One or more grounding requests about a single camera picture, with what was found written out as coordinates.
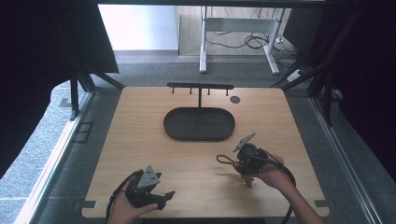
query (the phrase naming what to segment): black fabric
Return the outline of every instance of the black fabric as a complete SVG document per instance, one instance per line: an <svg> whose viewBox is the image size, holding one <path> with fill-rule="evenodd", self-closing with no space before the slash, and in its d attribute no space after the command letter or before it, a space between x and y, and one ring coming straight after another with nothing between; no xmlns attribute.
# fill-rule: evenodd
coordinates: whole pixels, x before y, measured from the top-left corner
<svg viewBox="0 0 396 224"><path fill-rule="evenodd" d="M0 3L0 176L16 159L50 103L70 79L60 31L81 67L118 72L97 5Z"/></svg>
<svg viewBox="0 0 396 224"><path fill-rule="evenodd" d="M392 13L390 3L370 1L337 55L332 74L343 94L340 109L396 180L396 26Z"/></svg>

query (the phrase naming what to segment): gray carpet floor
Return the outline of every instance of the gray carpet floor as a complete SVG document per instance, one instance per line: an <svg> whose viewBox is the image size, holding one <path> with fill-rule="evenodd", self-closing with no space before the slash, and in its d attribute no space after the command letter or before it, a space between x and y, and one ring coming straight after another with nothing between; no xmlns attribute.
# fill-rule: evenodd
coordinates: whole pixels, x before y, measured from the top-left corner
<svg viewBox="0 0 396 224"><path fill-rule="evenodd" d="M227 63L213 59L206 74L199 73L199 64L171 61L161 63L120 63L119 74L109 74L126 86L165 86L167 82L201 82L233 84L238 87L270 87L280 77L269 74L267 63L250 61ZM287 67L281 67L281 74ZM39 205L32 223L106 223L103 218L89 219L81 215L81 206L93 176L96 163L100 157L106 133L120 98L118 90L100 78L93 77L97 85L87 108L83 111L82 122L90 125L89 136L86 132L74 134L74 141L66 149L65 155L56 170L44 199ZM345 171L337 160L329 138L320 124L318 114L312 102L320 104L320 98L311 99L305 94L306 83L286 91L291 112L303 138L308 155L313 163L319 183L330 207L330 214L325 217L328 223L370 223L367 220L356 192L348 182ZM379 211L383 223L396 223L393 211L396 208L396 185L387 172L375 159L373 152L349 126L336 102L332 104L333 129L337 134L351 164L355 168L361 183L367 189L369 197ZM16 198L18 194L2 197ZM20 206L23 200L1 200L3 210L0 222L11 223L13 206ZM266 223L280 223L282 217L268 217ZM139 219L136 223L148 222ZM184 223L220 223L218 220L179 220ZM238 220L239 223L262 223L262 220ZM291 218L289 223L297 223Z"/></svg>

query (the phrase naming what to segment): floor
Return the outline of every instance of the floor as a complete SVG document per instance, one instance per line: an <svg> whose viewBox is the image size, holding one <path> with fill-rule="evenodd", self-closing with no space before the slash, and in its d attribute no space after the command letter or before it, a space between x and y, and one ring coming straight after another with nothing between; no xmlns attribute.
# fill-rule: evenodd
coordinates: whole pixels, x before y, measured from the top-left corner
<svg viewBox="0 0 396 224"><path fill-rule="evenodd" d="M228 7L216 9L218 11L214 10L214 13L222 13L221 16L233 15L238 11ZM236 63L246 66L244 71L250 67L261 69L262 64L266 62L262 50L248 47L232 49L215 45L208 46L208 55L210 55L208 74L199 74L197 55L200 32L198 29L187 28L200 27L200 19L197 17L200 10L199 7L180 8L177 13L181 16L181 20L179 23L172 21L175 27L179 27L178 37L169 35L172 37L165 38L169 42L161 43L160 47L153 47L154 45L145 49L133 49L131 46L123 47L122 45L117 47L115 53L121 76L109 75L130 86L162 85L161 79L144 73L147 67L158 69L160 72L157 73L163 77L181 78L185 75L188 77L183 78L187 80L203 78L219 80L226 79L228 75L241 87L270 85L279 79L279 77L274 77L269 70L251 77L250 81L246 78L249 74L238 76L233 75L233 71L227 70L227 67L230 67L229 64L235 65ZM249 17L257 13L253 10L254 8L249 8L240 11L244 11L244 16ZM263 10L262 13L264 12L266 17L271 17L273 11L273 8L269 8ZM189 33L186 30L194 30L195 33ZM243 41L246 36L237 34L229 37L226 35L216 40L228 46L237 46L238 42ZM208 36L208 38L212 37L217 38L215 34ZM179 46L175 47L174 38ZM287 40L276 47L295 50L287 43ZM283 54L276 55L276 57L280 59L278 64L285 64L285 66L280 66L280 70L285 72L286 65L292 63L292 58L284 58L286 55ZM174 66L169 68L169 71L164 70L163 67L167 63L167 67ZM141 65L141 67L134 67L134 64ZM134 74L134 69L142 69L143 72ZM180 73L180 69L185 69L188 74ZM260 76L265 77L265 83L264 81L255 82L259 79L254 78L261 78ZM95 161L100 156L100 148L106 139L106 130L108 130L120 97L120 90L98 77L93 78L98 86L96 92L87 94L79 88L82 114L81 118L75 121L69 119L71 111L68 83L53 90L49 109L36 132L22 154L0 180L1 223L25 223L26 218L27 220L31 218L32 223L53 223L54 220L57 220L57 223L104 223L103 219L84 219L79 213L81 206L84 205L84 190L89 186L91 181L89 176L92 175L81 175L81 173L94 171ZM337 102L332 105L333 125L329 127L319 116L320 98L308 98L304 93L305 88L306 83L286 94L323 192L329 199L329 206L332 209L328 217L329 223L396 223L393 215L396 208L394 181L375 159L370 148L348 125L338 110ZM87 133L92 133L88 142L86 141ZM56 158L54 154L57 153L63 153L64 156ZM51 165L59 168L51 170ZM48 181L39 181L43 176ZM34 203L33 197L41 199L41 203L28 204ZM32 210L26 208L37 208L37 212L32 213ZM268 221L268 223L277 222L276 218Z"/></svg>

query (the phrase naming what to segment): black horizontal bar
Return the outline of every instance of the black horizontal bar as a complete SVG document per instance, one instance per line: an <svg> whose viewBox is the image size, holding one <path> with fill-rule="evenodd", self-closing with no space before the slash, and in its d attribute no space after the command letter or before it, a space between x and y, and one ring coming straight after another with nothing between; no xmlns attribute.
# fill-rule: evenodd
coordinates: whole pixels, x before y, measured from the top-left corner
<svg viewBox="0 0 396 224"><path fill-rule="evenodd" d="M205 84L205 83L183 83L183 82L168 82L166 84L172 88L198 88L198 89L215 89L215 90L232 90L233 85L223 84Z"/></svg>

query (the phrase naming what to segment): forearm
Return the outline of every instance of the forearm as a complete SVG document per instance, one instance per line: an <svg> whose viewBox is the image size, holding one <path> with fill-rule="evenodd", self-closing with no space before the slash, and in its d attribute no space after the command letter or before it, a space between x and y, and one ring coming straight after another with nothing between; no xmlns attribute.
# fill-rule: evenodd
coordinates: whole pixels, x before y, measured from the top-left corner
<svg viewBox="0 0 396 224"><path fill-rule="evenodd" d="M279 189L279 191L290 203L294 215L297 217L297 220L300 224L325 223L301 195L300 191L297 190L297 188L295 188L292 184L284 186L283 188Z"/></svg>

